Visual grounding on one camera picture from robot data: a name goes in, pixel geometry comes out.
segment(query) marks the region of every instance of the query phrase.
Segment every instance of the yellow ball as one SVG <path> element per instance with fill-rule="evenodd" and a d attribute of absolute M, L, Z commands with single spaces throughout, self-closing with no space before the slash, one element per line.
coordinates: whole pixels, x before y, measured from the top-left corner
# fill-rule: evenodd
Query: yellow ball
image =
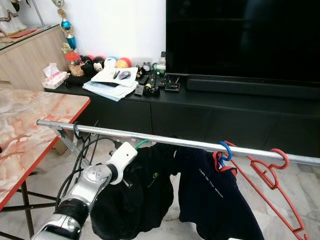
<path fill-rule="evenodd" d="M 116 62 L 115 67 L 118 69 L 125 69 L 128 68 L 129 65 L 125 60 L 120 59 Z"/>

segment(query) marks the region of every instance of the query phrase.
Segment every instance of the navy t-shirt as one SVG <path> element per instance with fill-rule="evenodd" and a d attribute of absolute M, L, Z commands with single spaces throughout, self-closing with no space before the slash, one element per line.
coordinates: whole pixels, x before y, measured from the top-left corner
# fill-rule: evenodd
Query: navy t-shirt
<path fill-rule="evenodd" d="M 236 168 L 219 170 L 212 153 L 178 147 L 173 168 L 173 174 L 177 173 L 181 173 L 179 219 L 195 223 L 203 239 L 264 240 L 255 216 L 238 189 Z"/>

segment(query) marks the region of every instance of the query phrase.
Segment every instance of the white wall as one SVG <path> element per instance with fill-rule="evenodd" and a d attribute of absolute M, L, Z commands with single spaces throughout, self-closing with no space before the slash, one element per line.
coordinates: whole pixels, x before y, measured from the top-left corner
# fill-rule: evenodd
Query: white wall
<path fill-rule="evenodd" d="M 22 22 L 40 24 L 28 2 L 20 2 Z M 35 2 L 45 24 L 61 23 L 51 0 Z M 65 0 L 63 9 L 81 54 L 157 61 L 166 49 L 166 0 Z"/>

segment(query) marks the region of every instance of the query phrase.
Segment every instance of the tissue box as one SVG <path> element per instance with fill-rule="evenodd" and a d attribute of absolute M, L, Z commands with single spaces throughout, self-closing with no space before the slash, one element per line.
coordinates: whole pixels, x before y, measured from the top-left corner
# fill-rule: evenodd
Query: tissue box
<path fill-rule="evenodd" d="M 56 89 L 69 77 L 66 71 L 58 71 L 50 77 L 42 80 L 41 84 L 45 89 Z"/>

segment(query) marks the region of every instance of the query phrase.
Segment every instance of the marble table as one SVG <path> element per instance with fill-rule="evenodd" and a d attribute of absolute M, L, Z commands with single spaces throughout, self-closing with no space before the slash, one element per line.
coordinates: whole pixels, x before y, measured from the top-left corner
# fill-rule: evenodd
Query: marble table
<path fill-rule="evenodd" d="M 87 96 L 0 88 L 0 211 L 59 139 L 37 120 L 72 123 L 89 103 Z"/>

